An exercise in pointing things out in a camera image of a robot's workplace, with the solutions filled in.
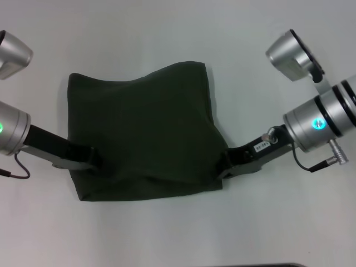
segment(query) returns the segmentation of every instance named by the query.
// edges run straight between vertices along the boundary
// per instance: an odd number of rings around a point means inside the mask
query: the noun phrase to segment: white table surface
[[[2,0],[0,28],[34,58],[1,82],[0,99],[66,137],[70,73],[131,80],[200,61],[216,124],[229,145],[243,145],[317,94],[308,80],[283,77],[265,50],[293,28],[335,84],[356,73],[355,9],[351,0]],[[80,202],[68,171],[21,154],[32,177],[0,178],[0,265],[354,267],[355,137],[340,140],[343,167],[311,175],[288,154],[221,191],[142,202]],[[298,155],[312,165],[330,151]],[[21,172],[11,157],[0,167]]]

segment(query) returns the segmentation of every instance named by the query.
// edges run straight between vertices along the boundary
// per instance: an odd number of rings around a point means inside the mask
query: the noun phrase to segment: dark green cloth
[[[227,145],[212,121],[203,63],[177,63],[128,82],[71,74],[68,138],[97,148],[104,159],[99,173],[70,172],[84,201],[222,188],[215,164]]]

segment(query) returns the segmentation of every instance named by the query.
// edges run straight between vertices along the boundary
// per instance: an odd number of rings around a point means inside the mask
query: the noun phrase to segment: white label
[[[261,150],[265,149],[266,147],[271,146],[270,142],[263,141],[261,143],[258,143],[257,145],[254,146],[256,152],[260,152]]]

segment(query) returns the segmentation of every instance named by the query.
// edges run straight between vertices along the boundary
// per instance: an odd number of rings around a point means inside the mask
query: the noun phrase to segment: black stripe band
[[[309,57],[310,61],[313,63],[313,67],[310,70],[310,74],[311,74],[311,76],[313,78],[313,82],[315,82],[315,83],[321,82],[322,79],[323,79],[323,74],[325,74],[325,72],[323,71],[321,65],[314,58],[312,53],[309,51],[309,49],[306,47],[306,45],[303,43],[303,41],[299,38],[299,36],[296,35],[294,30],[291,29],[290,32],[292,33],[293,37],[296,39],[296,41],[298,42],[300,47],[303,49],[304,53],[306,53],[306,55]]]
[[[351,120],[352,124],[356,127],[356,116],[354,115],[354,113],[352,113],[351,109],[346,104],[346,101],[345,101],[343,95],[341,94],[339,87],[337,85],[333,86],[333,91],[334,91],[336,98],[339,100],[340,104],[342,105],[345,113]]]
[[[6,31],[4,31],[4,30],[0,31],[0,45],[1,45],[2,41],[4,41],[5,34],[6,34]]]
[[[327,124],[329,125],[329,127],[333,131],[333,133],[337,137],[342,137],[341,132],[339,131],[339,129],[333,122],[332,118],[330,118],[329,114],[327,113],[327,110],[323,106],[322,101],[320,100],[320,96],[316,96],[314,98],[314,101],[315,101],[315,104],[317,105],[318,109],[320,110],[320,112],[323,114],[324,119],[326,120]]]
[[[344,80],[341,82],[341,84],[344,86],[346,93],[349,95],[349,97],[351,98],[352,102],[354,102],[355,106],[356,106],[356,95],[354,93],[354,91],[352,90],[350,84],[348,83],[348,81]]]

